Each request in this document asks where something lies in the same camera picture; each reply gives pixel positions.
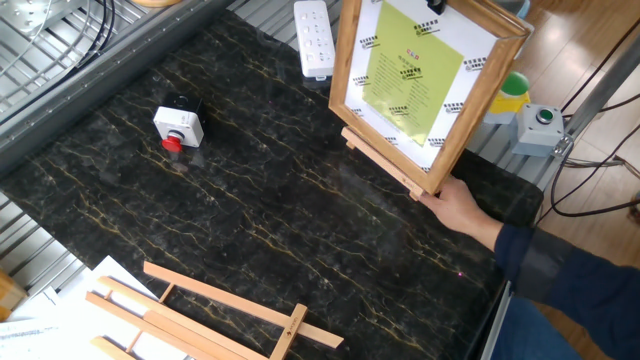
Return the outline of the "person's right hand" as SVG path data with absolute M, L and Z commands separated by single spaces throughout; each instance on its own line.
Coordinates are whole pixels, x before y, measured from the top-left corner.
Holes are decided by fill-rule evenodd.
M 449 176 L 438 196 L 425 194 L 419 201 L 447 228 L 472 237 L 491 251 L 495 250 L 503 223 L 477 205 L 464 181 Z

